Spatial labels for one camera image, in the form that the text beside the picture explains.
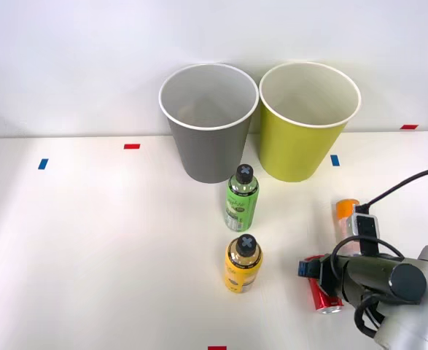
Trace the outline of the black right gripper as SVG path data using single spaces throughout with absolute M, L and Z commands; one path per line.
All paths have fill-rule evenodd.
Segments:
M 329 297 L 344 297 L 343 274 L 347 257 L 338 255 L 331 265 L 331 255 L 319 259 L 301 260 L 297 274 L 307 279 L 318 279 L 319 288 Z

